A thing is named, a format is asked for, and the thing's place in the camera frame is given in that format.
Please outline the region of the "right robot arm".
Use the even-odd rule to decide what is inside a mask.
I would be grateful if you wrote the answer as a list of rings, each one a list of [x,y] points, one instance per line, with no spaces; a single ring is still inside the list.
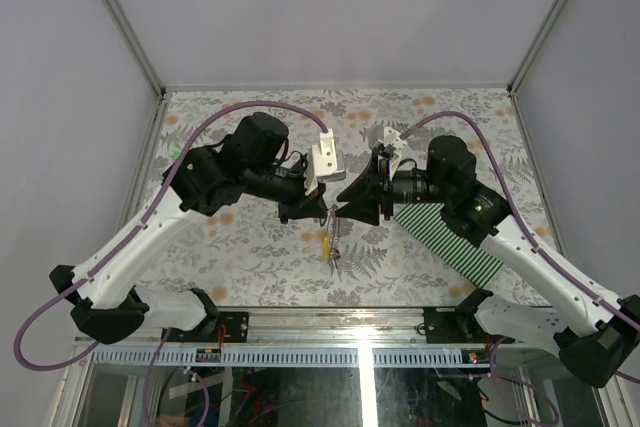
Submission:
[[[529,344],[585,384],[604,387],[639,345],[638,296],[621,297],[536,237],[501,194],[477,179],[476,157],[462,139],[432,140],[423,169],[402,169],[402,146],[399,139],[373,146],[365,170],[339,194],[337,216],[376,226],[397,204],[441,205],[453,234],[510,268],[551,307],[540,311],[480,291],[459,304],[458,334]]]

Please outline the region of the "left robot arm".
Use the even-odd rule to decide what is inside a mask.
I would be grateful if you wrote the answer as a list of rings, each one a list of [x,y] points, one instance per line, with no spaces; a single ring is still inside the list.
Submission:
[[[220,142],[181,155],[151,202],[92,258],[55,267],[49,278],[72,304],[79,331],[104,345],[141,328],[160,328],[177,340],[214,338],[221,322],[207,292],[153,291],[138,282],[182,233],[244,195],[276,203],[281,223],[324,218],[321,180],[338,166],[334,134],[322,131],[309,153],[285,168],[288,136],[288,127],[267,113],[244,117]]]

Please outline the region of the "green striped cloth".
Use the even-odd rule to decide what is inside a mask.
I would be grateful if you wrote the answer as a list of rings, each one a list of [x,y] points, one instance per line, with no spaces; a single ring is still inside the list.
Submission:
[[[455,235],[441,219],[441,209],[441,204],[408,205],[394,220],[469,282],[487,287],[501,271],[502,262]]]

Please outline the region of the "aluminium front rail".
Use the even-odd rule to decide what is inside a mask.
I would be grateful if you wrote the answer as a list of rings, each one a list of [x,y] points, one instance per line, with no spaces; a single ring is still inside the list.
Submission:
[[[484,293],[478,298],[467,298],[455,309],[472,314],[489,335],[506,336],[540,348],[550,345],[553,349],[561,348],[579,338],[595,335],[603,331],[606,324],[613,319],[613,315],[602,305],[593,304],[585,316],[569,317],[549,308],[522,306],[497,296],[487,297]],[[185,340],[185,336],[190,332],[195,333],[208,321],[215,321],[221,313],[213,305],[202,307],[201,312],[204,317],[196,324],[191,324],[187,315],[176,309],[157,313],[152,312],[148,305],[136,302],[131,306],[122,305],[107,310],[77,305],[71,311],[71,318],[83,334],[104,345],[121,342],[140,329],[160,329],[168,340],[174,343],[213,343]],[[259,326],[257,317],[250,314],[249,332]],[[297,312],[288,316],[282,315],[276,326],[308,331],[346,327],[372,327],[376,331],[387,331],[393,328],[388,310],[368,316],[344,312]],[[415,326],[415,330],[424,336],[422,322]]]

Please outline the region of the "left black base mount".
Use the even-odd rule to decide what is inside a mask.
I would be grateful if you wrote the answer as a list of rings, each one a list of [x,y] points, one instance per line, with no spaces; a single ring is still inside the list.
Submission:
[[[215,321],[185,336],[187,342],[246,343],[250,314],[246,311],[223,311]]]

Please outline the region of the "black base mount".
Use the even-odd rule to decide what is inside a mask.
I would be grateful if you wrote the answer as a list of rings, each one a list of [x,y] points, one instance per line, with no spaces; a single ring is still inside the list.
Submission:
[[[455,308],[424,307],[422,324],[428,344],[486,344],[491,338],[472,314]]]
[[[215,321],[185,336],[187,342],[246,343],[250,314],[246,311],[223,311]]]

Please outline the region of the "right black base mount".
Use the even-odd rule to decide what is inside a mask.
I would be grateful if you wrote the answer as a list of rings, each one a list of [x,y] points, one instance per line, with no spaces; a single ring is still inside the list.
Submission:
[[[455,308],[424,307],[422,324],[428,344],[486,344],[491,338],[472,314]]]

